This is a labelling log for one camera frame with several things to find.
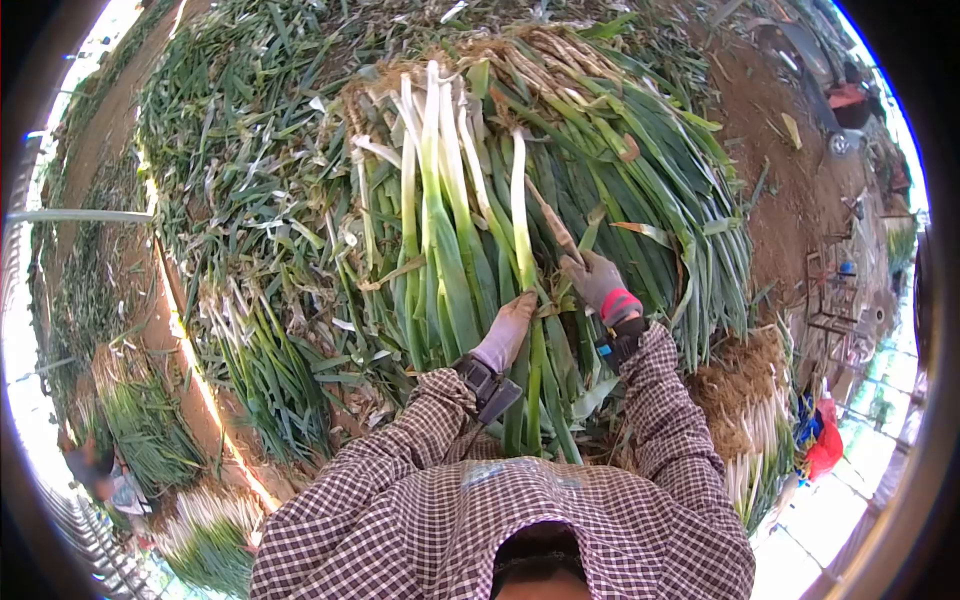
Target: metal pipe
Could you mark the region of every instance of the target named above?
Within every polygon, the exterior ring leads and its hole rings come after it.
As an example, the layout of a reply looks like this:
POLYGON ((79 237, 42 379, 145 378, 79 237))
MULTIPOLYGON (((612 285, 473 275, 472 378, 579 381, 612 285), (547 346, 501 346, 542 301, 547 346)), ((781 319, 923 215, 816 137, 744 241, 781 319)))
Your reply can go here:
POLYGON ((8 223, 21 221, 109 221, 116 223, 149 223, 154 216, 149 212, 125 212, 122 210, 93 210, 86 208, 45 208, 8 212, 8 223))

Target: hand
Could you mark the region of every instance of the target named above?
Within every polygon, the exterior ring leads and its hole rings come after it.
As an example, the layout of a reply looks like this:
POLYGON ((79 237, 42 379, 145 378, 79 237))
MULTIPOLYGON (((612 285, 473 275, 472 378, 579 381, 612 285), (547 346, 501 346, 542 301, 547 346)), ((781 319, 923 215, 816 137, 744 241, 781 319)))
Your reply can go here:
POLYGON ((593 251, 581 255, 586 267, 569 256, 561 256, 560 268, 587 304, 600 314, 607 327, 643 315, 643 304, 627 291, 616 265, 593 251))
POLYGON ((470 354, 497 373, 506 371, 514 364, 523 346, 523 338, 527 335, 535 310, 537 292, 531 288, 500 308, 487 337, 470 354))

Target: white onion stalk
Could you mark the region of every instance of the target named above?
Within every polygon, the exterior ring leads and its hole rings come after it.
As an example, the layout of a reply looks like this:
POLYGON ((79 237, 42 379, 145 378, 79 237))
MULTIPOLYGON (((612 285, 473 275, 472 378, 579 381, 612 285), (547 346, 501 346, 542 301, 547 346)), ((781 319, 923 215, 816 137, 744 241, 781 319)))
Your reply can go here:
POLYGON ((537 266, 534 253, 530 248, 530 231, 527 227, 526 188, 523 172, 527 164, 527 149, 523 142, 523 131, 515 128, 514 165, 510 175, 510 211, 514 221, 514 247, 516 248, 516 266, 520 271, 520 287, 526 289, 537 283, 537 266))

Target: dark hair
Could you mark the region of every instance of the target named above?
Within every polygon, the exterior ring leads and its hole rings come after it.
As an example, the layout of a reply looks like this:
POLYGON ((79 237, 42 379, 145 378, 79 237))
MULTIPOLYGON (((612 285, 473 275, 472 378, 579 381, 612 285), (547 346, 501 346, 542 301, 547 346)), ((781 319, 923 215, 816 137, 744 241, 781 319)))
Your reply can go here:
POLYGON ((490 598, 493 600, 507 584, 526 584, 538 581, 547 581, 559 571, 566 571, 587 582, 587 574, 580 564, 580 557, 573 557, 563 552, 551 552, 538 556, 529 556, 513 559, 506 564, 499 565, 493 572, 493 586, 490 589, 490 598))
POLYGON ((547 581, 561 570, 587 582, 587 574, 580 560, 580 547, 571 531, 534 536, 524 536, 522 531, 510 536, 496 551, 491 600, 507 584, 547 581))

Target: dry leaf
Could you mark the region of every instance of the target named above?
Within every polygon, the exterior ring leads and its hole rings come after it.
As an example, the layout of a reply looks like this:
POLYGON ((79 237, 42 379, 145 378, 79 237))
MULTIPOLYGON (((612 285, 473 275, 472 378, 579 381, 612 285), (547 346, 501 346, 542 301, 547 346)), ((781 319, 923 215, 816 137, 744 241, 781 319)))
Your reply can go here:
POLYGON ((800 150, 804 146, 804 143, 800 139, 800 130, 797 129, 797 122, 793 120, 792 116, 785 112, 781 112, 780 116, 783 117, 783 123, 790 132, 790 138, 793 139, 793 147, 800 150))

